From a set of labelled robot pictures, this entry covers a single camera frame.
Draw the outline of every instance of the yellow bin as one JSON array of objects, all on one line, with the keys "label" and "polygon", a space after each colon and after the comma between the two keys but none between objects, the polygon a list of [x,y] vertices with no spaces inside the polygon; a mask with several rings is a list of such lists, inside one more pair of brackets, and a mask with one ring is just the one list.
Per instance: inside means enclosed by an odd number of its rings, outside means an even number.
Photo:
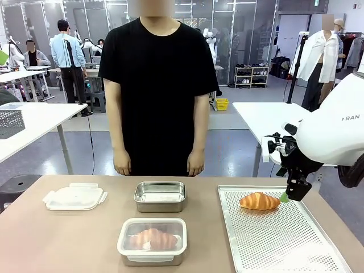
[{"label": "yellow bin", "polygon": [[229,100],[227,98],[217,98],[216,105],[218,111],[226,111],[228,109]]}]

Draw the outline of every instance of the gray stool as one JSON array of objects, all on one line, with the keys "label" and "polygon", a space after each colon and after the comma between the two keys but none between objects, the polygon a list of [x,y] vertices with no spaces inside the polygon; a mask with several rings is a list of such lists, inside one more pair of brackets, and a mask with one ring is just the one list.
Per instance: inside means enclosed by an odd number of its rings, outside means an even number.
[{"label": "gray stool", "polygon": [[0,186],[0,213],[4,211],[4,205],[14,202],[23,192],[36,182],[41,175],[14,176]]},{"label": "gray stool", "polygon": [[[102,113],[106,112],[105,107],[105,92],[98,92],[98,93],[87,93],[87,95],[90,95],[90,102],[91,102],[91,111],[93,112],[93,109],[100,110]],[[98,98],[98,101],[100,103],[100,106],[94,106],[93,103],[95,101],[95,98]]]}]

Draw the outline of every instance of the person in blue shirt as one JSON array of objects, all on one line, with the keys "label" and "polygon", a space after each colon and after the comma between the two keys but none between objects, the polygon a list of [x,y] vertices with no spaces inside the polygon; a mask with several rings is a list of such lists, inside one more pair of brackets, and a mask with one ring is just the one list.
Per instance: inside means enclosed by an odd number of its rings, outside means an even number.
[{"label": "person in blue shirt", "polygon": [[[73,84],[77,84],[79,93],[79,100],[82,103],[86,103],[85,95],[85,81],[84,77],[87,77],[86,72],[86,60],[84,53],[80,47],[78,40],[70,36],[71,29],[69,23],[66,20],[59,20],[57,23],[60,33],[56,35],[51,41],[52,57],[56,65],[61,69],[61,76],[64,84],[64,89],[67,94],[67,100],[69,104],[76,102],[75,91],[73,90]],[[76,78],[73,77],[71,68],[71,58],[67,49],[67,42],[70,43],[72,48],[73,62],[75,63]],[[87,108],[81,111],[82,117],[92,115],[92,112]]]}]

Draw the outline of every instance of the person sitting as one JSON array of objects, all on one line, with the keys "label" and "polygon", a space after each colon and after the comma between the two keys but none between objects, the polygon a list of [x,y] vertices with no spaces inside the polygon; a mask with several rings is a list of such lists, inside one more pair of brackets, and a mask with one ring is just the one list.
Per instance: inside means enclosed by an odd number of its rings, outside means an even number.
[{"label": "person sitting", "polygon": [[25,67],[37,67],[38,65],[51,65],[46,55],[35,49],[35,43],[33,40],[26,41],[28,51],[24,53]]},{"label": "person sitting", "polygon": [[[99,41],[97,41],[97,45],[100,47],[104,46],[104,40],[100,39]],[[95,52],[95,57],[101,57],[101,53],[99,51]]]}]

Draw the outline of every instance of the green tip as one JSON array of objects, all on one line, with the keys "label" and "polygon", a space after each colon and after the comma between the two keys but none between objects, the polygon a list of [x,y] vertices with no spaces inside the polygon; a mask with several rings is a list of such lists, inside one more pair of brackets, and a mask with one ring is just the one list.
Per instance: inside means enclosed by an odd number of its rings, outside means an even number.
[{"label": "green tip", "polygon": [[279,201],[283,202],[283,203],[288,203],[289,202],[289,198],[287,196],[287,194],[284,192],[282,194],[282,196],[279,198]]}]

